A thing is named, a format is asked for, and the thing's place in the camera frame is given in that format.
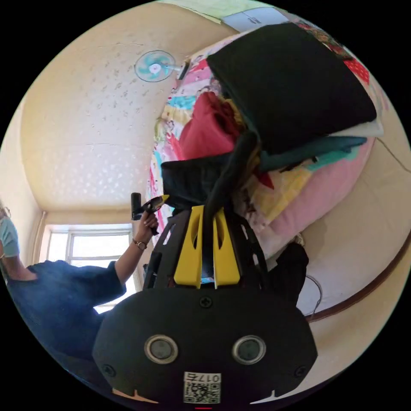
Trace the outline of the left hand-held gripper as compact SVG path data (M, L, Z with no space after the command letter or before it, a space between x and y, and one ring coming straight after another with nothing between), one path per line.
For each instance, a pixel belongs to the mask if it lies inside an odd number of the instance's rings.
M168 200L168 194L150 199L148 202L141 204L140 200L132 200L132 221L139 221L144 212L149 215L156 213Z

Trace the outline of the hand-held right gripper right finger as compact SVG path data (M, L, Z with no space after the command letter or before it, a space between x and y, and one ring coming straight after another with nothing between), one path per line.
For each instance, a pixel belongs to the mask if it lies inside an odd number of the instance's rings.
M213 267L215 288L239 283L240 272L223 208L213 218Z

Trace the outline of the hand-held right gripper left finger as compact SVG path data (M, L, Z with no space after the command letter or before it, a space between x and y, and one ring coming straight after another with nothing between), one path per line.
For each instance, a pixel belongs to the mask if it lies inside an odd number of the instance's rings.
M179 260L174 273L178 286L200 288L203 256L204 205L191 209Z

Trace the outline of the person's left hand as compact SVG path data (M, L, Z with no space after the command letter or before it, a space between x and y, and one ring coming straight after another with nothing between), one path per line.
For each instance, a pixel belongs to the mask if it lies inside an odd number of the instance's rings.
M138 224L137 233L133 237L133 243L140 249L145 250L148 243L158 228L158 220L155 213L144 211Z

